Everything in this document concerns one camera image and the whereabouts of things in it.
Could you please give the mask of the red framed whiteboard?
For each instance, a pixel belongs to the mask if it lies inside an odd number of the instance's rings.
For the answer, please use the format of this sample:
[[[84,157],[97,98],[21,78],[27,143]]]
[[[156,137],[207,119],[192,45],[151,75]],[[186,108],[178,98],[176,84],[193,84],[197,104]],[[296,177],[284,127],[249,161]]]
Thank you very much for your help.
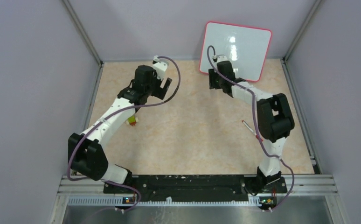
[[[217,55],[226,56],[231,62],[237,77],[249,82],[261,78],[268,55],[272,32],[269,29],[209,21],[205,26],[199,70],[208,74],[209,45]]]

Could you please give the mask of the red whiteboard marker pen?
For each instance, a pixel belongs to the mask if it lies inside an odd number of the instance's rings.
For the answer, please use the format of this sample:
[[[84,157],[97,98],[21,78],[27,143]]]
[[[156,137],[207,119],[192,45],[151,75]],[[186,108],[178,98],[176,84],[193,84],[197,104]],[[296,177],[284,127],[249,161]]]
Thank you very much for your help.
[[[242,120],[242,123],[246,126],[246,128],[248,130],[250,130],[252,132],[252,134],[259,140],[259,141],[263,141],[263,139],[259,138],[257,133],[255,132],[255,130],[252,129],[252,127],[245,121],[245,120]]]

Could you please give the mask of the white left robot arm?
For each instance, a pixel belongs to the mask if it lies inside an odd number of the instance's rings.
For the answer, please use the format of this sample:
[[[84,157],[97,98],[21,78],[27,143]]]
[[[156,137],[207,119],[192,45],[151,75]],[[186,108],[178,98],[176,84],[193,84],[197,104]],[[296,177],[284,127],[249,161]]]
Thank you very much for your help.
[[[132,188],[130,170],[111,165],[104,152],[104,146],[115,132],[147,103],[150,96],[163,99],[172,82],[164,81],[168,64],[157,62],[151,66],[140,65],[134,79],[122,89],[109,109],[81,134],[73,133],[68,139],[69,170],[74,170],[95,181],[114,182],[121,193]]]

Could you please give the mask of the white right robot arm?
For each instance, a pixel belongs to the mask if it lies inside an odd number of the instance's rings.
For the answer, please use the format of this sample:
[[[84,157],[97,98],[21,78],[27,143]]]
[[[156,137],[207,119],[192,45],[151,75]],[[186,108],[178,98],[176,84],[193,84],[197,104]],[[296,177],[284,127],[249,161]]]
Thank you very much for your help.
[[[222,90],[230,97],[252,107],[255,133],[265,157],[257,168],[255,180],[249,184],[256,192],[269,192],[281,178],[282,152],[295,127],[287,96],[271,94],[237,78],[229,60],[211,65],[208,71],[210,89]]]

